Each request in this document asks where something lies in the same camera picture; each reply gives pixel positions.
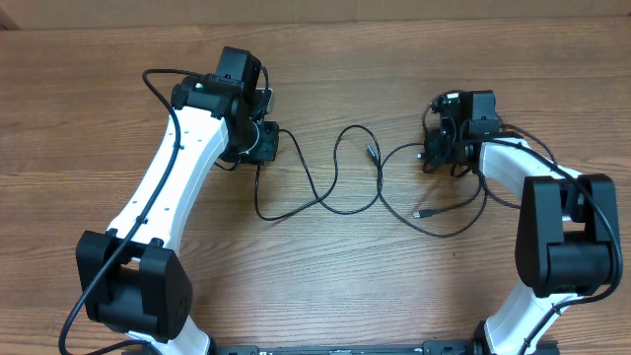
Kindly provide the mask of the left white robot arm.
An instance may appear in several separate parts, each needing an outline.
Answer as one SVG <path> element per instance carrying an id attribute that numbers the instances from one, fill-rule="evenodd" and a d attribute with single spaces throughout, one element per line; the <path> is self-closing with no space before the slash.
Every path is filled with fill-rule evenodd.
<path id="1" fill-rule="evenodd" d="M 190 315 L 193 288 L 178 258 L 183 229 L 217 161 L 232 170 L 272 162 L 279 126 L 265 116 L 273 91 L 258 58 L 224 47 L 215 72 L 182 71 L 170 98 L 163 141 L 136 191 L 104 232 L 76 246 L 83 294 L 70 316 L 128 335 L 155 354 L 210 354 L 211 336 Z"/>

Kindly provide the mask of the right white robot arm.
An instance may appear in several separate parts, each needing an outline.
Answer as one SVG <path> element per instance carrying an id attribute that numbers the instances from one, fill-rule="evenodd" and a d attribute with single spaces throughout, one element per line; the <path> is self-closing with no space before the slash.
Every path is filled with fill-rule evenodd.
<path id="1" fill-rule="evenodd" d="M 572 306 L 602 301 L 622 279 L 616 191 L 603 174 L 561 166 L 538 137 L 507 124 L 491 91 L 449 91 L 428 110 L 439 117 L 426 128 L 423 170 L 463 168 L 485 189 L 500 183 L 517 199 L 515 243 L 518 282 L 501 308 L 470 340 L 427 341 L 427 354 L 557 354 L 546 330 Z"/>

